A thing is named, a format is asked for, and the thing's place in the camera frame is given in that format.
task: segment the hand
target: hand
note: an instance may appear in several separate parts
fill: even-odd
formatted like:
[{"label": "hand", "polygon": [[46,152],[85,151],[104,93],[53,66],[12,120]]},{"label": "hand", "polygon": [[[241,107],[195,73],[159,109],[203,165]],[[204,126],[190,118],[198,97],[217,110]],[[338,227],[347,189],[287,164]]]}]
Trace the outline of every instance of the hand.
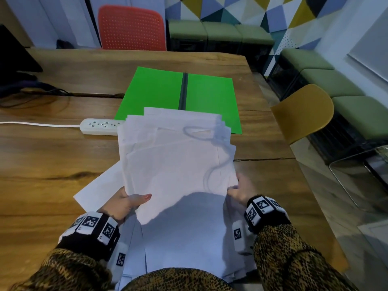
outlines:
[{"label": "hand", "polygon": [[239,180],[239,185],[237,188],[236,186],[229,187],[227,194],[246,207],[249,199],[258,195],[258,192],[247,176],[244,176],[241,173],[236,173],[236,175]]},{"label": "hand", "polygon": [[99,210],[114,218],[119,225],[124,222],[124,218],[133,207],[146,203],[151,199],[151,194],[128,196],[124,187],[120,188]]}]

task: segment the green cushion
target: green cushion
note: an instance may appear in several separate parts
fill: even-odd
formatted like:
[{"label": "green cushion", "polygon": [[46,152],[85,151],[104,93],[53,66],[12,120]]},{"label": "green cushion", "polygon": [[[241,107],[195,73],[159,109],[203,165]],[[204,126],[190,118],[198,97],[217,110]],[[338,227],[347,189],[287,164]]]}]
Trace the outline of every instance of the green cushion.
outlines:
[{"label": "green cushion", "polygon": [[242,36],[232,24],[210,21],[202,24],[208,33],[209,41],[241,42]]},{"label": "green cushion", "polygon": [[331,98],[339,96],[363,96],[364,92],[336,70],[304,69],[300,74],[310,83],[316,84]]},{"label": "green cushion", "polygon": [[332,100],[335,110],[365,139],[388,137],[388,109],[380,102],[367,96],[336,97]]},{"label": "green cushion", "polygon": [[286,58],[299,72],[305,68],[334,69],[317,52],[302,49],[283,49],[281,55]]},{"label": "green cushion", "polygon": [[208,34],[200,21],[169,20],[168,29],[173,39],[207,40]]},{"label": "green cushion", "polygon": [[236,24],[235,28],[242,35],[242,42],[247,44],[273,45],[271,35],[260,26]]}]

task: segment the black computer monitor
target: black computer monitor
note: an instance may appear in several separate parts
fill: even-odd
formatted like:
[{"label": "black computer monitor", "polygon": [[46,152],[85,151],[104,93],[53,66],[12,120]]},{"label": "black computer monitor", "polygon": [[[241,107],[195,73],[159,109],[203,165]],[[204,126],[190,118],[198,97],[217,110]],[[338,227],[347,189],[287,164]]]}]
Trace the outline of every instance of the black computer monitor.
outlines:
[{"label": "black computer monitor", "polygon": [[41,73],[43,69],[5,25],[0,24],[0,85],[36,79],[19,71]]}]

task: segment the metal chair leg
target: metal chair leg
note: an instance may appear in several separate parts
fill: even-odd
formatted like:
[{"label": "metal chair leg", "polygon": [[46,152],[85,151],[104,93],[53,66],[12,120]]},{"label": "metal chair leg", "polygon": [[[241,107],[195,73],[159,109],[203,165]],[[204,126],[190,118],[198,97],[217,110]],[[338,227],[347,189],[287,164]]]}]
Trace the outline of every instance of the metal chair leg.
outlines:
[{"label": "metal chair leg", "polygon": [[343,190],[346,192],[346,194],[349,196],[350,200],[352,200],[352,202],[354,203],[354,205],[357,206],[358,209],[362,210],[362,211],[368,211],[366,210],[365,208],[362,208],[360,207],[357,202],[353,199],[353,197],[350,195],[350,193],[346,190],[345,186],[341,183],[341,181],[339,180],[339,178],[337,177],[337,175],[334,173],[334,171],[332,170],[332,165],[335,164],[335,163],[338,163],[339,161],[343,161],[343,160],[347,160],[347,159],[350,159],[350,158],[353,158],[355,156],[358,156],[358,155],[361,155],[363,153],[368,153],[368,152],[371,152],[371,151],[374,151],[378,148],[380,148],[381,146],[379,147],[375,147],[373,149],[370,149],[370,150],[367,150],[367,151],[363,151],[363,152],[360,152],[360,153],[357,153],[357,154],[354,154],[354,155],[351,155],[351,156],[348,156],[348,157],[345,157],[345,158],[342,158],[342,159],[339,159],[339,160],[336,160],[336,161],[333,161],[332,163],[329,164],[329,169],[331,171],[331,173],[333,174],[333,176],[336,178],[336,180],[339,182],[339,184],[342,186]]}]

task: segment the power outlet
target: power outlet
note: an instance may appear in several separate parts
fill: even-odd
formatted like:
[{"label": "power outlet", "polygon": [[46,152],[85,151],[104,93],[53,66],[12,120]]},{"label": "power outlet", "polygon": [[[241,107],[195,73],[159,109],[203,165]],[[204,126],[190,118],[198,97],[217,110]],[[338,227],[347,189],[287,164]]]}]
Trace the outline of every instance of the power outlet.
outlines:
[{"label": "power outlet", "polygon": [[85,135],[117,136],[117,126],[124,120],[86,118],[80,124],[80,130]]}]

